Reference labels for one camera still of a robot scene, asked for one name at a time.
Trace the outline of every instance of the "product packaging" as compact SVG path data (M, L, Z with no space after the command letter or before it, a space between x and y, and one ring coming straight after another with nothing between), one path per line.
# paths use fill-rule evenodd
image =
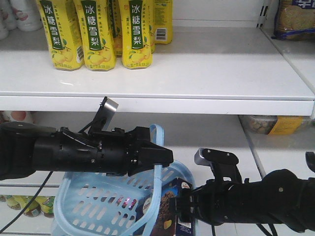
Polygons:
M5 202L5 197L4 197L4 195L0 195L0 202Z
M13 196L14 200L17 201L21 208L24 208L31 200L31 196ZM33 201L31 205L25 210L24 215L28 217L36 217L40 214L40 205Z
M2 13L0 11L0 40L7 38L8 35L9 31L3 22Z
M26 111L3 111L4 121L20 121L27 123L34 123L33 116Z
M38 196L35 201L40 205L41 212L48 218L54 218L54 200L55 197Z
M6 204L8 205L9 208L13 210L20 210L21 206L20 204L13 198L12 195L4 195Z
M146 0L119 0L123 27L123 65L129 69L152 64L149 9Z
M315 0L279 0L274 34L278 39L315 38Z
M107 71L116 64L108 0L74 0L79 17L85 66Z
M8 0L0 0L0 11L6 28L14 30L17 27L17 22Z
M109 0L109 14L116 56L121 57L123 55L123 32L118 0Z
M10 0L17 26L22 31L34 31L43 27L35 0Z
M173 0L154 0L155 43L173 40Z
M83 49L78 18L72 0L37 0L48 49L56 69L79 69Z
M297 116L239 116L242 125L258 134L288 135L311 126L312 119Z
M184 223L179 220L175 213L169 211L169 199L176 197L183 188L192 188L187 181L176 178L162 187L162 198L158 211L156 224L150 236L193 236L194 223ZM150 206L152 195L144 198L136 209L136 220L140 219ZM134 232L134 236L141 236L144 227Z

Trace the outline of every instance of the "robotic arm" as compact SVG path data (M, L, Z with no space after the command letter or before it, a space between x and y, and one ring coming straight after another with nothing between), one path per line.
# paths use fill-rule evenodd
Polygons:
M93 121L78 133L65 127L56 130L22 122L1 124L0 180L27 177L39 170L133 175L153 169L155 164L166 167L172 163L171 150L150 142L149 128L102 131L117 106L104 98Z
M313 152L306 153L306 161L315 172ZM195 163L211 167L215 179L194 190L183 189L172 199L171 207L180 220L199 219L212 226L250 223L260 228L261 224L286 224L299 233L315 231L315 178L299 179L284 169L262 181L242 183L233 153L206 148L198 150Z

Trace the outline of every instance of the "light blue basket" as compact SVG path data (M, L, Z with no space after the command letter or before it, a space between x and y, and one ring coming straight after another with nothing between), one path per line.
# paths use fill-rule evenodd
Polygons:
M150 126L152 141L163 145L164 131ZM150 235L158 216L161 186L180 177L194 185L188 168L174 161L169 167L156 166L131 177L108 177L101 173L65 174L54 202L52 236L128 236L146 224ZM153 192L147 213L138 221L139 201Z

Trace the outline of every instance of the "barcode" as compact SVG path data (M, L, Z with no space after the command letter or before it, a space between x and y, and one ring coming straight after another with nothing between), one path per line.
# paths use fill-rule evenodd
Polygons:
M177 223L191 229L191 223L183 222L180 219L178 219Z
M166 41L167 28L158 28L156 34L156 41Z
M77 62L80 63L83 58L83 48L80 46L77 48Z

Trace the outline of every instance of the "white bottle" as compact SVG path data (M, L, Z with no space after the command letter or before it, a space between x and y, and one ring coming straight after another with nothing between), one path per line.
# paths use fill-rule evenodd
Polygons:
M3 22L3 19L2 19L2 14L1 14L1 11L0 11L0 40L4 39L4 38L7 38L9 35L9 31L8 29L6 28L4 22Z
M14 30L17 26L15 16L8 0L0 0L0 11L4 24L8 30Z
M10 2L20 30L34 31L43 27L34 0L10 0Z

